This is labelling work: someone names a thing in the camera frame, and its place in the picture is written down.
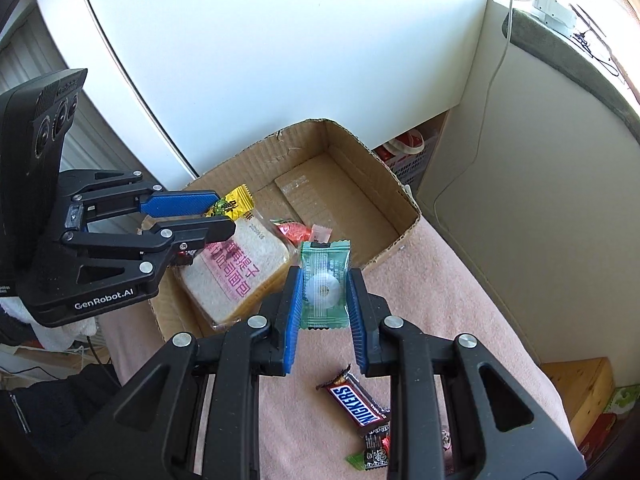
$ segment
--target green candy wrapper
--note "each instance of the green candy wrapper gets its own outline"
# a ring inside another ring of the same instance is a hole
[[[351,243],[303,242],[303,303],[300,328],[346,328],[346,280]]]

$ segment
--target blue textured pad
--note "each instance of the blue textured pad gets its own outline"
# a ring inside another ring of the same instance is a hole
[[[298,269],[296,286],[293,289],[291,298],[287,331],[284,335],[283,368],[286,374],[291,372],[293,361],[296,358],[296,345],[298,344],[298,331],[300,330],[300,317],[302,316],[302,275],[302,269]]]
[[[220,197],[212,191],[156,192],[140,202],[140,212],[153,218],[202,215],[218,200]]]
[[[347,312],[349,313],[349,324],[351,325],[351,337],[353,339],[353,351],[356,354],[356,362],[360,371],[365,373],[369,367],[367,358],[367,335],[364,331],[364,322],[360,311],[360,302],[356,294],[356,288],[351,278],[351,273],[347,273]]]

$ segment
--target camera lens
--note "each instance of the camera lens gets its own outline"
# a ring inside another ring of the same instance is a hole
[[[58,112],[56,113],[56,120],[53,124],[53,137],[52,140],[56,140],[58,134],[62,131],[62,127],[66,121],[66,99],[60,103]]]
[[[44,145],[49,140],[50,121],[49,116],[46,116],[40,123],[38,129],[38,137],[36,137],[36,156],[42,155],[44,151]]]
[[[74,98],[71,101],[71,106],[69,107],[69,115],[67,116],[69,119],[76,113],[76,108],[78,108],[78,94],[74,95]]]

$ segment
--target white cabinet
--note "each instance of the white cabinet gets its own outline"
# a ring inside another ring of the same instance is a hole
[[[455,106],[485,3],[38,0],[98,110],[168,187],[306,118],[375,147]]]

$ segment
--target brown cardboard box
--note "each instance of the brown cardboard box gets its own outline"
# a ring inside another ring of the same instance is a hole
[[[367,269],[385,260],[420,219],[418,206],[388,167],[329,120],[284,128],[186,189],[226,194],[243,183],[265,218],[324,225],[334,230],[331,240],[350,240],[353,267]],[[209,335],[210,327],[172,272],[165,273],[150,304],[165,341],[183,331]]]

